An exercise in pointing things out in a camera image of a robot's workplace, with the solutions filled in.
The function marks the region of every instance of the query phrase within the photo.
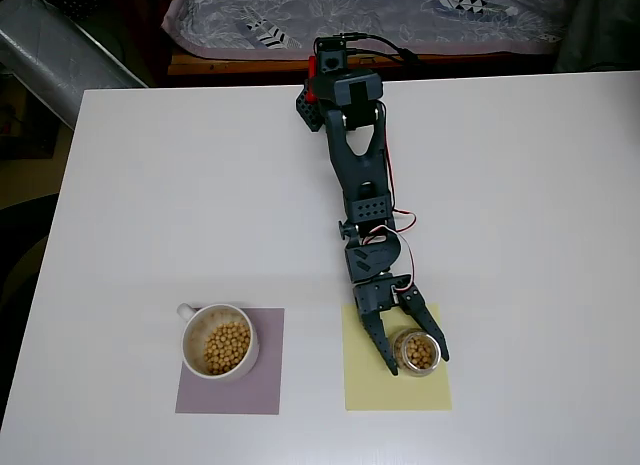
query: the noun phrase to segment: red wire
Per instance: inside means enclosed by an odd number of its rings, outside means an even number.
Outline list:
[[[413,286],[413,281],[415,280],[416,264],[413,262],[413,252],[411,251],[411,247],[406,240],[405,243],[407,244],[407,248],[409,249],[409,257],[411,258],[411,280],[409,280],[409,285],[407,285],[406,287],[396,288],[396,292],[406,292]]]
[[[411,220],[411,223],[406,227],[398,230],[398,233],[402,233],[412,228],[418,221],[418,217],[416,216],[415,213],[409,210],[401,210],[399,208],[396,208],[396,184],[395,184],[395,180],[393,179],[393,167],[391,166],[391,152],[389,152],[389,144],[387,143],[386,130],[384,132],[384,148],[385,148],[385,154],[387,157],[387,170],[389,171],[389,182],[391,184],[391,209],[392,211],[396,213],[400,213],[401,215],[413,215],[413,220]]]

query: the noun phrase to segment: black cable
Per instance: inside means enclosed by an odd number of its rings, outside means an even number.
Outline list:
[[[408,64],[419,65],[421,67],[429,67],[429,65],[427,65],[422,60],[420,60],[420,57],[418,57],[418,55],[413,53],[408,48],[398,47],[391,40],[381,37],[380,35],[371,35],[369,33],[362,33],[362,32],[351,32],[351,33],[343,33],[341,34],[341,36],[346,40],[366,40],[366,39],[377,40],[378,42],[382,42],[385,45],[391,47],[396,52],[398,52],[398,55],[400,56],[400,58],[402,58]]]
[[[409,63],[399,60],[393,55],[389,55],[388,53],[378,52],[376,50],[366,50],[364,48],[347,48],[347,55],[356,55],[356,54],[368,54],[368,55],[377,55],[379,57],[388,58],[392,62],[396,62],[397,64],[406,67]]]

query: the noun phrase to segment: yellow paper square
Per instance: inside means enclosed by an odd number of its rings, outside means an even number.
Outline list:
[[[439,324],[438,306],[428,308]],[[402,328],[417,326],[398,307],[382,312],[382,321],[387,337]],[[347,410],[451,410],[446,363],[440,362],[423,378],[402,370],[394,377],[360,323],[355,305],[342,307],[342,349]]]

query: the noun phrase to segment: cable connector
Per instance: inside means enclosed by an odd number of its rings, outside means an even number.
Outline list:
[[[393,299],[394,305],[400,304],[400,299],[398,298],[398,292],[396,292],[396,286],[391,285],[391,298]]]
[[[398,55],[400,55],[400,58],[402,58],[407,63],[411,63],[413,65],[426,65],[422,60],[420,60],[420,57],[418,57],[418,55],[413,53],[408,48],[398,49]]]
[[[369,34],[362,32],[344,32],[340,34],[340,37],[345,40],[364,40],[365,38],[369,38]]]

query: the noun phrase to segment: red component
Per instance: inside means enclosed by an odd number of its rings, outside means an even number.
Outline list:
[[[305,96],[305,100],[307,103],[316,103],[318,101],[318,97],[316,97],[311,91],[311,79],[316,76],[316,56],[311,55],[309,57],[309,88],[307,89],[307,95]]]

